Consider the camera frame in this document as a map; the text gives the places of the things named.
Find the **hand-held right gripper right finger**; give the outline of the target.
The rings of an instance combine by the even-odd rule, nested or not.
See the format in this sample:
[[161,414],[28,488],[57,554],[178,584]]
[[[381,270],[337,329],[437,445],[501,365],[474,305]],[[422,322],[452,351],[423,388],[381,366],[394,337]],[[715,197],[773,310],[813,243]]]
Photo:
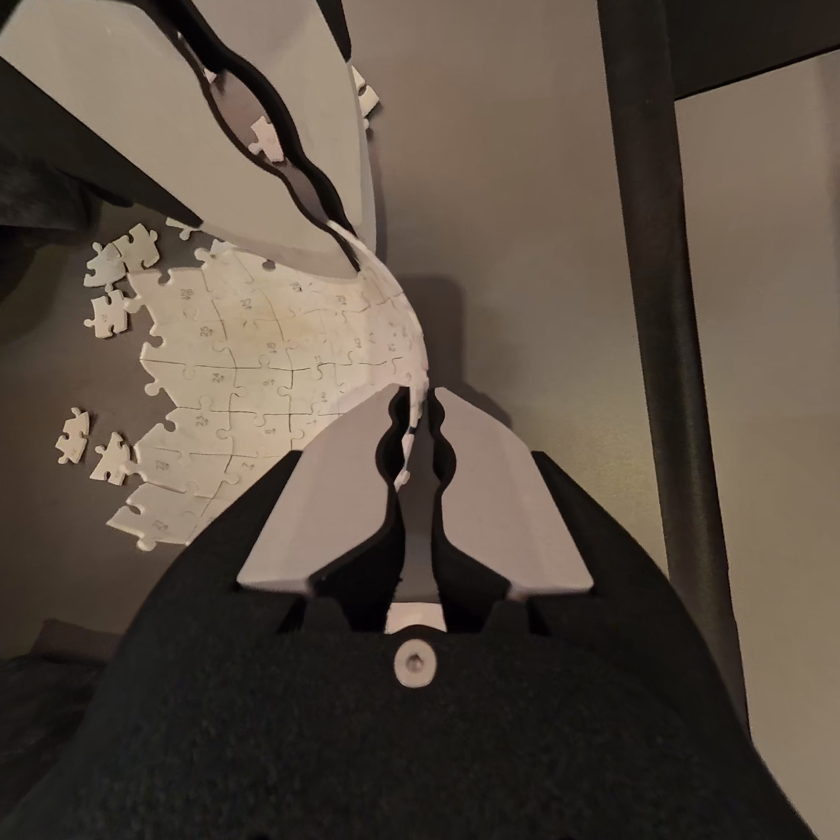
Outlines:
[[501,578],[512,600],[589,592],[592,575],[520,438],[444,387],[432,430],[444,548]]

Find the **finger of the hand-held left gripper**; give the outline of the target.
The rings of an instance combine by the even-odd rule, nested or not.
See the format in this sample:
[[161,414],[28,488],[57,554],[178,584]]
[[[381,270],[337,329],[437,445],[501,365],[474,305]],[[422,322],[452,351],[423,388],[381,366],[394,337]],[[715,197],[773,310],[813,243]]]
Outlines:
[[249,160],[303,213],[376,250],[368,133],[341,2],[173,2],[210,102]]
[[2,2],[2,60],[198,215],[189,227],[323,277],[360,268],[225,129],[173,2]]

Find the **half-built colourful puzzle ball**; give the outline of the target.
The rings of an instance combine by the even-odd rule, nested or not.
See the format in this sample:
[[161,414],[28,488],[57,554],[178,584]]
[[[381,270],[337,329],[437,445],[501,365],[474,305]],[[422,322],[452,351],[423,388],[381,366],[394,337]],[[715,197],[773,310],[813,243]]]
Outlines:
[[196,266],[129,273],[144,308],[145,391],[174,408],[132,446],[142,484],[108,520],[142,551],[187,545],[290,452],[384,386],[409,389],[400,489],[428,388],[420,321],[375,253],[344,235],[360,271],[316,276],[215,240]]

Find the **white curved jigsaw piece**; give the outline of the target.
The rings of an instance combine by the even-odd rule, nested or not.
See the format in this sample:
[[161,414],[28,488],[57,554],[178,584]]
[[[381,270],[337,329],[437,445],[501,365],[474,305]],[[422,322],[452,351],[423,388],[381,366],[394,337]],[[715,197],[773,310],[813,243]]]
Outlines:
[[125,442],[121,433],[112,432],[108,443],[97,445],[94,453],[99,456],[99,461],[90,473],[90,479],[120,487],[126,477],[133,473],[131,446]]
[[71,416],[65,421],[62,433],[56,441],[60,451],[57,463],[60,465],[80,463],[88,446],[90,417],[79,407],[71,408]]

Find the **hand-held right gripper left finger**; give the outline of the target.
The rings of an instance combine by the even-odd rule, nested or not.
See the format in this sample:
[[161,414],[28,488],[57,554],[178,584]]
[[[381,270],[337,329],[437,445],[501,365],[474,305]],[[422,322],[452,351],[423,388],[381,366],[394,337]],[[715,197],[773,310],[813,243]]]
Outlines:
[[311,594],[317,573],[385,525],[403,472],[408,388],[387,385],[339,416],[302,451],[237,583]]

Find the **scattered pile of puzzle pieces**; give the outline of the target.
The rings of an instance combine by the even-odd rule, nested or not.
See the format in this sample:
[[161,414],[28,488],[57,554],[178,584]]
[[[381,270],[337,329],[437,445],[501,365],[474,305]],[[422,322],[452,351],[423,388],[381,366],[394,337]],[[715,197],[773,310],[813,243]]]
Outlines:
[[[291,158],[284,155],[276,128],[262,114],[250,126],[253,135],[248,152],[258,163],[269,163],[275,170],[288,168]],[[94,316],[84,321],[94,329],[97,338],[107,339],[128,328],[128,313],[123,310],[123,294],[114,285],[130,273],[152,268],[160,259],[156,248],[158,234],[137,224],[124,236],[101,245],[92,244],[96,253],[87,262],[90,270],[83,284],[89,288],[103,288],[106,293],[92,300]]]

